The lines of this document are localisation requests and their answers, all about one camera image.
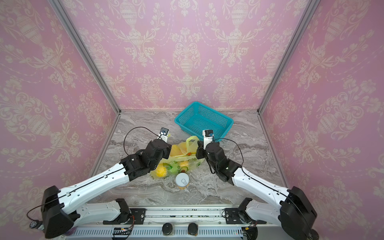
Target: pink wall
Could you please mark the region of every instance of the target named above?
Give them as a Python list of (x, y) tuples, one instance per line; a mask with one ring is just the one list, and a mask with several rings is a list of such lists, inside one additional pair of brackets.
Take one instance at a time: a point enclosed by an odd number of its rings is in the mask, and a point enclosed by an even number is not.
[(26, 212), (88, 177), (115, 113), (47, 1), (0, 1), (0, 24), (1, 239), (43, 239)]
[(255, 109), (307, 1), (62, 3), (121, 109)]
[(384, 239), (383, 12), (321, 1), (263, 115), (322, 239)]

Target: cream damask pattern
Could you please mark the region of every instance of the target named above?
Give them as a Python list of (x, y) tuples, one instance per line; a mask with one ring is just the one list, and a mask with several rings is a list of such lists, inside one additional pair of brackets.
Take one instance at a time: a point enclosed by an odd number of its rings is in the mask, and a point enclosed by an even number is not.
[[(379, 8), (321, 1), (262, 116), (287, 182), (310, 196), (322, 239), (384, 237)], [(296, 110), (282, 120), (278, 106), (288, 102)]]
[[(180, 109), (205, 95), (215, 108), (257, 108), (307, 2), (62, 0), (123, 109)], [(135, 92), (143, 73), (167, 101)], [(238, 79), (227, 101), (210, 91), (225, 75)]]
[[(47, 187), (88, 177), (115, 115), (47, 1), (2, 0), (0, 24), (2, 239), (44, 239), (26, 212)], [(83, 37), (113, 66), (100, 34)]]

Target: teal plastic basket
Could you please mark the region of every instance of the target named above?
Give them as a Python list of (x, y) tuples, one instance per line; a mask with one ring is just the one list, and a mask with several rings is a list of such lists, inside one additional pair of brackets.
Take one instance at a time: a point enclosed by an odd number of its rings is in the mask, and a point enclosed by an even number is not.
[(216, 139), (224, 137), (231, 129), (233, 119), (204, 104), (193, 102), (175, 118), (175, 123), (184, 132), (203, 141), (202, 132), (206, 129), (212, 129)]

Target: gray marble surface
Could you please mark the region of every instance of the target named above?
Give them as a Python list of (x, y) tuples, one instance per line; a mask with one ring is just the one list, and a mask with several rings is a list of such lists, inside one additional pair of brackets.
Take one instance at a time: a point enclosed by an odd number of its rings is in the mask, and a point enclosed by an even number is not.
[[(221, 111), (234, 120), (226, 138), (234, 140), (240, 146), (244, 156), (244, 167), (252, 173), (278, 185), (281, 177), (268, 148), (255, 110)], [(123, 112), (112, 140), (108, 146), (98, 173), (110, 168), (126, 156), (123, 150), (125, 134), (132, 128), (144, 126), (155, 133), (161, 127), (170, 130), (168, 143), (178, 144), (185, 141), (189, 134), (175, 124), (178, 111), (128, 111)], [(147, 146), (154, 135), (146, 129), (135, 129), (127, 137), (126, 150), (134, 153)], [(233, 142), (222, 140), (220, 146), (228, 158), (241, 163), (242, 158)], [(197, 169), (188, 172), (190, 184), (180, 190), (174, 183), (175, 176), (154, 180), (149, 174), (132, 182), (117, 186), (91, 202), (108, 202), (124, 198), (129, 205), (181, 205), (181, 204), (240, 204), (245, 197), (262, 201), (250, 192), (222, 182), (211, 174), (204, 161)]]

